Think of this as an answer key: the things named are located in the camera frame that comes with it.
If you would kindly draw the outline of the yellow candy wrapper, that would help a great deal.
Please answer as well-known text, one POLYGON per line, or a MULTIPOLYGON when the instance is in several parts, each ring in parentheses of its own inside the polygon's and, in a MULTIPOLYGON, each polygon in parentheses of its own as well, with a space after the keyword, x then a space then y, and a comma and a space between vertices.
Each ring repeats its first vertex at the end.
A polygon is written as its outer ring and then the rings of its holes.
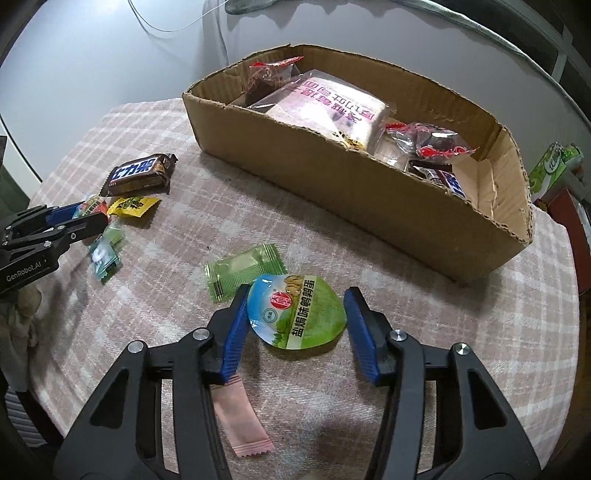
POLYGON ((155 197, 122 197, 116 199, 107 210, 109 216, 141 218, 160 203, 155 197))

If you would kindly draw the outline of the brown Snickers bar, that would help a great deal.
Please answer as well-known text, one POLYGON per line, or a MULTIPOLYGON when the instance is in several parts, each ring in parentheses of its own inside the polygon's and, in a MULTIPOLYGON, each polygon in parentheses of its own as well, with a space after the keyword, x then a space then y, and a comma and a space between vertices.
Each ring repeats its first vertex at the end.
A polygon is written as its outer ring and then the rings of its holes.
POLYGON ((115 197, 153 188, 167 188, 178 159, 156 153, 115 166, 107 175, 100 195, 115 197))

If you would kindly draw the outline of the green round egg packet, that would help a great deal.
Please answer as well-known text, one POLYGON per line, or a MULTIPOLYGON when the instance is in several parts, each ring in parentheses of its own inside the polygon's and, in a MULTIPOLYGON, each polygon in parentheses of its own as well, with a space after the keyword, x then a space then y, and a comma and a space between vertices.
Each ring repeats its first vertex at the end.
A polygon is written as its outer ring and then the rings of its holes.
POLYGON ((247 297, 252 330, 281 350, 305 350, 334 341, 346 329, 342 300, 315 275, 259 276, 247 297))

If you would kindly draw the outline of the beige cloth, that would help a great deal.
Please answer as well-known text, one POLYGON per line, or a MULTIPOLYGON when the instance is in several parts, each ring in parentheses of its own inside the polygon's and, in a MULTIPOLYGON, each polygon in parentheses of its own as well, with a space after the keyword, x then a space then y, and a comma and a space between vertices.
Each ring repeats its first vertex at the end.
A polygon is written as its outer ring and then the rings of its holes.
POLYGON ((1 371, 15 392, 29 389, 29 353, 38 343, 33 319, 41 301, 34 284, 1 300, 1 371))

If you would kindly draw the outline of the teal candy packet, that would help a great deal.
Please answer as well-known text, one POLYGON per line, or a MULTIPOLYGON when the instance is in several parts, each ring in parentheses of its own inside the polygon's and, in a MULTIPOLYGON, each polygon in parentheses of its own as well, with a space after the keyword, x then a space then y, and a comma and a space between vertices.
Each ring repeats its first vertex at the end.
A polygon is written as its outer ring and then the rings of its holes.
POLYGON ((119 252, 125 234, 118 220, 112 221, 88 247, 95 278, 106 283, 122 266, 119 252))

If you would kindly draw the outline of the colourful candy packet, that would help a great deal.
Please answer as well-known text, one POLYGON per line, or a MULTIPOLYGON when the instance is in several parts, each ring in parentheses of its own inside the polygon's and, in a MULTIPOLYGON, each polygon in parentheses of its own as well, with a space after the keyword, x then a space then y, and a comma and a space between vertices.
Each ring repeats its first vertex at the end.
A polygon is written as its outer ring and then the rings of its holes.
POLYGON ((94 213, 107 214, 107 211, 106 200, 100 195, 91 195, 76 207, 72 218, 85 217, 94 213))

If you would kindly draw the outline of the pink stick sachet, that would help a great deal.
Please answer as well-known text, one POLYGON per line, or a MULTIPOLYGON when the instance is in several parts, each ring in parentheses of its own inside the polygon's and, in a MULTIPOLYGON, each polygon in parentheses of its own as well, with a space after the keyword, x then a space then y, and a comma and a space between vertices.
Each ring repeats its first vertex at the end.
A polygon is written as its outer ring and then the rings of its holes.
POLYGON ((242 378, 235 374, 224 385, 213 386, 211 399, 217 419, 236 456, 257 456, 274 451, 273 441, 249 402, 242 378))

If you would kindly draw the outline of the green candy sachet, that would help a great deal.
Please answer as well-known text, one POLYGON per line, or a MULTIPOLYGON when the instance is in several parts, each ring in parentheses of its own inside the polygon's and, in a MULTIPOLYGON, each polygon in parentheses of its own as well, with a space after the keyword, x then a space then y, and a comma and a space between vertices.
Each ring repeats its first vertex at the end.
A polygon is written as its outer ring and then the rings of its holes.
POLYGON ((204 265, 205 284, 214 303, 231 299, 242 284, 252 284, 263 274, 287 274, 279 250, 271 243, 204 265))

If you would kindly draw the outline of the red box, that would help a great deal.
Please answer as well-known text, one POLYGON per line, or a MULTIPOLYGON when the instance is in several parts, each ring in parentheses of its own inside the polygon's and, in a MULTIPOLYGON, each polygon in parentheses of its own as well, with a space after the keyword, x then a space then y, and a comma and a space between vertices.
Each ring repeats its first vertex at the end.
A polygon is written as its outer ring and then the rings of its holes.
POLYGON ((573 252, 578 293, 586 294, 590 290, 590 246, 575 198, 563 189, 552 201, 536 200, 535 204, 566 228, 573 252))

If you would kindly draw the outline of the red clear snack pack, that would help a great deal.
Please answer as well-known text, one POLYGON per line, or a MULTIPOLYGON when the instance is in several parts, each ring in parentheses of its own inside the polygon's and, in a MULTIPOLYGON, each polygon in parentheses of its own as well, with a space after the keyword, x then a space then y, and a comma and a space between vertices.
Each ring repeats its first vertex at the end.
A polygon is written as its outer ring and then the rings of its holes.
POLYGON ((245 83, 245 105, 250 106, 293 81, 300 71, 297 63, 304 56, 294 56, 274 62, 255 62, 249 66, 245 83))

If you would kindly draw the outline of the Snickers bar in box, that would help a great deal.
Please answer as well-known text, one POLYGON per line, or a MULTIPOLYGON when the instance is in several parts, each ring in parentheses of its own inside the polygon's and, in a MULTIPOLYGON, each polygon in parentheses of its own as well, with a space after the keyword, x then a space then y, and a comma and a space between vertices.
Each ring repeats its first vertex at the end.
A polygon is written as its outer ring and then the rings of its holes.
POLYGON ((449 189, 460 198, 468 198, 450 164, 435 164, 420 160, 410 160, 408 171, 433 184, 449 189))

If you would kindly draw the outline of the pink bread package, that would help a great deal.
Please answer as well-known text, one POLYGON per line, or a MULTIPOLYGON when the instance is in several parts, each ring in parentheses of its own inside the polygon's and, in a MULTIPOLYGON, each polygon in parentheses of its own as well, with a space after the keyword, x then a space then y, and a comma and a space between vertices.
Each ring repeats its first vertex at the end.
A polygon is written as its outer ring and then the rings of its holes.
POLYGON ((388 103, 317 69, 298 75, 249 108, 367 153, 376 150, 390 116, 388 103))

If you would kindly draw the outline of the red dates snack pack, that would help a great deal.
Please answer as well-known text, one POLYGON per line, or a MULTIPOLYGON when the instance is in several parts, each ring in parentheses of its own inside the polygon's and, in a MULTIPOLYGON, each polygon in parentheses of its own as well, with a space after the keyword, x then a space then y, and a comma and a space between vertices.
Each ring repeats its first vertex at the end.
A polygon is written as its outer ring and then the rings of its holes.
POLYGON ((434 124, 394 122, 386 125, 385 133, 406 154, 432 163, 476 152, 459 133, 434 124))

